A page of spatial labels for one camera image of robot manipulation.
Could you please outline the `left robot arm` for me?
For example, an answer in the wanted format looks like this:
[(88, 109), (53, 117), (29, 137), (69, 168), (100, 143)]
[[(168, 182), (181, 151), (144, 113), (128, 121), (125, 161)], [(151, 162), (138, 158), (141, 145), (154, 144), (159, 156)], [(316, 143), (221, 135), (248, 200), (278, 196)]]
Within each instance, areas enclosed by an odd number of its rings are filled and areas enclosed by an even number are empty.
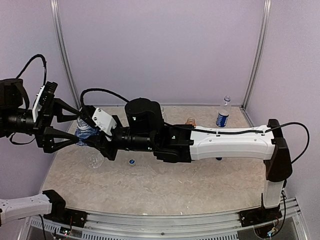
[[(37, 146), (45, 153), (54, 153), (76, 144), (79, 138), (55, 129), (54, 118), (63, 123), (73, 121), (79, 111), (55, 97), (58, 84), (47, 82), (41, 88), (32, 108), (20, 78), (9, 78), (0, 82), (0, 136), (13, 139), (14, 134), (34, 136)], [(54, 190), (45, 190), (30, 197), (2, 199), (0, 201), (0, 223), (42, 215), (45, 219), (69, 226), (84, 224), (83, 212), (66, 208), (65, 200)]]

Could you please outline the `blue label clear bottle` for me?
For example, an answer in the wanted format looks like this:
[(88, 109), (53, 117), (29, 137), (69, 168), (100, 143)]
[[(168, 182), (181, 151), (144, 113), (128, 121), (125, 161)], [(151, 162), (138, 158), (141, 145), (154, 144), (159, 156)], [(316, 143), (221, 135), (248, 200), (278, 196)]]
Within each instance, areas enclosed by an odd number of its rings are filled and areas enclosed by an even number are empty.
[(218, 127), (224, 128), (227, 125), (231, 113), (231, 107), (231, 97), (226, 95), (218, 110), (218, 115), (216, 119), (216, 125)]

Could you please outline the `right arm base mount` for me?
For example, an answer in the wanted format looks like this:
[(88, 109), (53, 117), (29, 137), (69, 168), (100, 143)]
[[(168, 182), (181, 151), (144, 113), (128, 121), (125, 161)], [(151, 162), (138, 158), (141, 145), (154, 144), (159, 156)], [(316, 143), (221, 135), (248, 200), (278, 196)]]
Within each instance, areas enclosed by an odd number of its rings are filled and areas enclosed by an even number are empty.
[(253, 209), (242, 210), (238, 215), (243, 228), (279, 220), (283, 217), (279, 206), (274, 208), (264, 208), (261, 206)]

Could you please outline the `aluminium frame post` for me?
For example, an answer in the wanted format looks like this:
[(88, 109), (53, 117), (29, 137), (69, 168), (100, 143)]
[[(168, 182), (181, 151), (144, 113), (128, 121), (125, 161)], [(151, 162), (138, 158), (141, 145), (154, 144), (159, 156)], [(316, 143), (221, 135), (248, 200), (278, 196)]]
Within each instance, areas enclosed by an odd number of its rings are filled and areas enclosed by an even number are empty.
[(247, 110), (249, 106), (250, 99), (253, 94), (255, 82), (257, 79), (261, 59), (263, 56), (264, 45), (265, 45), (266, 35), (268, 32), (268, 25), (269, 25), (270, 14), (271, 14), (271, 5), (272, 5), (271, 0), (264, 1), (261, 24), (260, 24), (259, 35), (257, 40), (257, 47), (256, 47), (254, 59), (253, 59), (253, 65), (249, 75), (249, 82), (248, 82), (244, 99), (241, 105), (244, 112)]
[(72, 99), (74, 101), (74, 105), (77, 109), (80, 109), (80, 96), (76, 87), (76, 83), (73, 77), (70, 61), (68, 58), (67, 48), (65, 44), (64, 34), (63, 34), (63, 26), (60, 17), (60, 9), (59, 3), (57, 0), (50, 0), (50, 8), (52, 13), (52, 20), (55, 29), (55, 34), (57, 38), (57, 45), (60, 52), (60, 57), (62, 60), (63, 68), (66, 74), (67, 83), (71, 92)]

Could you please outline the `left aluminium frame post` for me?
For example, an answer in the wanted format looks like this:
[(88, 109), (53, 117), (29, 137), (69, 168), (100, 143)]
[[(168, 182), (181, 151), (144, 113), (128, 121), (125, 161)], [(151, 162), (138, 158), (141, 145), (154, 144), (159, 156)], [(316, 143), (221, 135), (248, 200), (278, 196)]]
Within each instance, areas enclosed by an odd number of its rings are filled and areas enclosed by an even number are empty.
[(55, 29), (55, 34), (57, 38), (57, 45), (60, 52), (60, 57), (62, 60), (63, 68), (66, 74), (67, 83), (71, 92), (72, 99), (74, 101), (74, 105), (77, 109), (80, 109), (80, 96), (76, 87), (76, 83), (73, 77), (70, 61), (68, 58), (67, 48), (65, 44), (64, 34), (63, 34), (63, 26), (60, 17), (60, 9), (59, 3), (57, 0), (50, 0), (50, 8), (52, 13), (52, 20)]

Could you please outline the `small blue bottle white cap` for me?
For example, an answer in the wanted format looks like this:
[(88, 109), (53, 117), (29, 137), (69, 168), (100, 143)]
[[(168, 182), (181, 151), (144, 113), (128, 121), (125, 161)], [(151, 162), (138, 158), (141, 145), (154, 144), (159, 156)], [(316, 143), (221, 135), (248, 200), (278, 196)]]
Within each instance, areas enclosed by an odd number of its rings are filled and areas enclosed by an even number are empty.
[(98, 129), (92, 128), (90, 125), (88, 125), (84, 120), (82, 120), (80, 117), (76, 120), (76, 130), (74, 135), (78, 137), (78, 142), (76, 145), (85, 147), (87, 144), (84, 142), (87, 138), (91, 136), (95, 136), (98, 134)]

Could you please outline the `right aluminium frame post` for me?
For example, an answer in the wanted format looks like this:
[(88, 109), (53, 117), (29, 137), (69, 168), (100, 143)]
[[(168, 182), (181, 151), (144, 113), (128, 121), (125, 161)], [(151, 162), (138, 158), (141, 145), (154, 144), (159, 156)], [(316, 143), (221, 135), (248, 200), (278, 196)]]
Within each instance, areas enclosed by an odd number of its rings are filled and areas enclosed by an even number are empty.
[(271, 14), (271, 5), (272, 5), (271, 0), (264, 1), (261, 24), (260, 24), (259, 35), (257, 40), (257, 47), (256, 47), (254, 59), (253, 59), (253, 65), (249, 75), (249, 82), (248, 82), (244, 99), (241, 105), (244, 112), (247, 110), (249, 106), (250, 99), (253, 94), (255, 82), (257, 79), (261, 59), (263, 56), (264, 45), (265, 45), (266, 35), (268, 32), (268, 25), (269, 25), (270, 14)]

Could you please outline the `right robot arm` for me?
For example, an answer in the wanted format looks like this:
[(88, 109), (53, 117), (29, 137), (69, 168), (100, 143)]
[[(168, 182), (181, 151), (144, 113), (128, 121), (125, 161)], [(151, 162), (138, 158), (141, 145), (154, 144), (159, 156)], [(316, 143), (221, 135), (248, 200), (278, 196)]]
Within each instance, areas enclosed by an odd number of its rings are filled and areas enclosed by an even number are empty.
[(151, 152), (167, 163), (190, 163), (209, 158), (253, 158), (265, 165), (262, 206), (256, 218), (266, 222), (280, 204), (285, 181), (293, 172), (289, 147), (276, 119), (253, 128), (207, 128), (169, 124), (158, 102), (136, 98), (124, 107), (128, 126), (115, 115), (83, 106), (82, 119), (99, 134), (87, 139), (106, 158), (114, 160), (119, 150)]

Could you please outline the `aluminium front rail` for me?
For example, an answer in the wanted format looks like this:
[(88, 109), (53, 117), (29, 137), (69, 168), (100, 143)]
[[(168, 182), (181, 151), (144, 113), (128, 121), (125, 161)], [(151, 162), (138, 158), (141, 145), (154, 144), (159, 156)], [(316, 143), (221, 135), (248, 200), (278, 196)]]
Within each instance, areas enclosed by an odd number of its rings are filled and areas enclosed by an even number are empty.
[(256, 240), (258, 226), (242, 226), (238, 210), (195, 215), (128, 215), (90, 211), (83, 227), (29, 217), (20, 240)]

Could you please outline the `orange juice bottle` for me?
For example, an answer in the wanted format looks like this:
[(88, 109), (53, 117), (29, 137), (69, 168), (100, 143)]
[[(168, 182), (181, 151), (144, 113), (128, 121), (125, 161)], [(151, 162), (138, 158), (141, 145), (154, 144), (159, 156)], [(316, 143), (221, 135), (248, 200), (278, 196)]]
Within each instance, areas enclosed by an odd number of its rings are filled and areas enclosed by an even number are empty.
[(185, 122), (186, 125), (192, 125), (192, 126), (196, 126), (196, 120), (193, 118), (193, 117), (188, 117), (186, 122)]

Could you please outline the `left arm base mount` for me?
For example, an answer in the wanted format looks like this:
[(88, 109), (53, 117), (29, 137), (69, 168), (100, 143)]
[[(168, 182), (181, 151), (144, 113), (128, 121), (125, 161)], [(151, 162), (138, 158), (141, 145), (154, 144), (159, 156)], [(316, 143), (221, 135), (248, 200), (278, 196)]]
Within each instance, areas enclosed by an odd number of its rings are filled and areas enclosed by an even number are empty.
[(88, 213), (66, 207), (66, 201), (53, 189), (42, 192), (49, 198), (51, 212), (44, 214), (46, 220), (69, 225), (72, 227), (84, 228)]

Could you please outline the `clear bottle white cap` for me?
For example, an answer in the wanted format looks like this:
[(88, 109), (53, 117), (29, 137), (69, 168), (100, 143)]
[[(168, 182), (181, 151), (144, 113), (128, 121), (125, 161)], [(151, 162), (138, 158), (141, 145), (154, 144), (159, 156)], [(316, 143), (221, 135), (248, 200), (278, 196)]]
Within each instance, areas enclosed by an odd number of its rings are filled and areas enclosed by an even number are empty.
[(166, 122), (167, 121), (167, 114), (165, 112), (165, 108), (163, 106), (161, 106), (160, 110), (161, 110), (162, 118), (163, 118), (164, 122)]

